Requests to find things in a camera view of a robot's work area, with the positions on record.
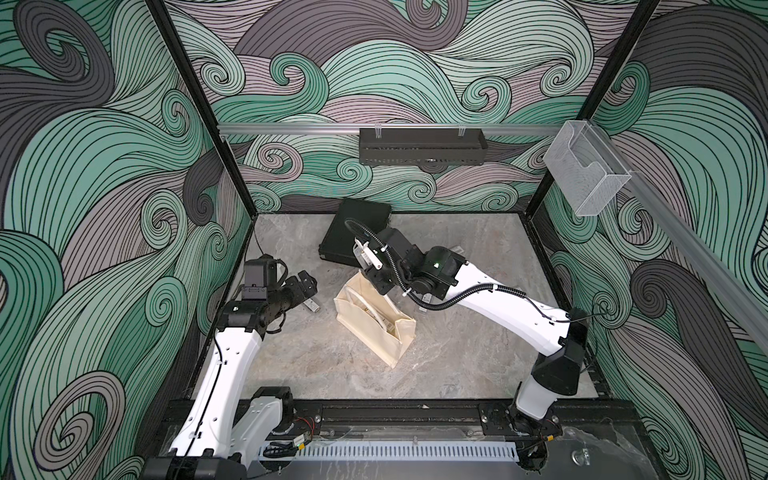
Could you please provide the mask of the cream canvas tote bag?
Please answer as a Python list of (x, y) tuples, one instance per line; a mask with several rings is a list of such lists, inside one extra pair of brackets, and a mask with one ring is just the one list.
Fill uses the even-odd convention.
[(394, 369), (416, 336), (417, 321), (403, 313), (358, 271), (334, 298), (336, 319)]

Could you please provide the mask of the compass case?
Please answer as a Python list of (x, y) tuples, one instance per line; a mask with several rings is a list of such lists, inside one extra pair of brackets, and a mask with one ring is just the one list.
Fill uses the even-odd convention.
[(320, 306), (312, 299), (305, 300), (303, 305), (313, 313), (317, 313), (320, 310)]

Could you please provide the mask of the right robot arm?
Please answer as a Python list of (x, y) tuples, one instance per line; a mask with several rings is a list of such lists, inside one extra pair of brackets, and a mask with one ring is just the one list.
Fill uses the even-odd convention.
[(465, 307), (538, 352), (516, 393), (516, 417), (540, 423), (558, 399), (576, 395), (586, 356), (588, 314), (536, 301), (449, 248), (435, 246), (422, 252), (396, 228), (375, 233), (354, 219), (345, 227), (354, 235), (353, 253), (363, 275), (379, 294), (398, 287), (404, 297), (428, 311)]

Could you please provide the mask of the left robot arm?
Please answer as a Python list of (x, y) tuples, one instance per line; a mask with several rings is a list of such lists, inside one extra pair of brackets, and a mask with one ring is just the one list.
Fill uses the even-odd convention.
[(317, 281), (301, 271), (275, 287), (252, 285), (227, 303), (216, 322), (212, 358), (187, 419), (168, 452), (145, 462), (142, 479), (246, 479), (262, 445), (294, 419), (288, 387), (256, 394), (236, 412), (248, 373), (269, 325), (317, 293)]

